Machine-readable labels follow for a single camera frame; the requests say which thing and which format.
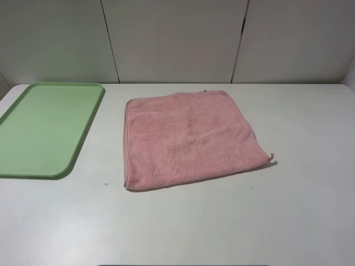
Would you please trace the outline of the pink terry towel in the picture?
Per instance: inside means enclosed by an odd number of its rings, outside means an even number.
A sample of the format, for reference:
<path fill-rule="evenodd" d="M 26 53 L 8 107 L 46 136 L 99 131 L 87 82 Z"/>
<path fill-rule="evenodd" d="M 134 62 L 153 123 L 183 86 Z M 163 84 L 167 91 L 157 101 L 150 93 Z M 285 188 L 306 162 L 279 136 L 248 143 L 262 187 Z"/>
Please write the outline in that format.
<path fill-rule="evenodd" d="M 129 191 L 246 172 L 273 157 L 225 91 L 137 98 L 125 106 L 124 187 Z"/>

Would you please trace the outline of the green plastic tray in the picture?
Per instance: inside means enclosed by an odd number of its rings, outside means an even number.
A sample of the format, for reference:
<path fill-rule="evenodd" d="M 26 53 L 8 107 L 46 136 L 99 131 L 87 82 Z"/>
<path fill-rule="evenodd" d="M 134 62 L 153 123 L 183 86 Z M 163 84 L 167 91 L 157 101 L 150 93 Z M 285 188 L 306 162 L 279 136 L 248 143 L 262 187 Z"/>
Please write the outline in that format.
<path fill-rule="evenodd" d="M 98 83 L 29 85 L 1 116 L 1 178 L 65 177 L 104 94 Z"/>

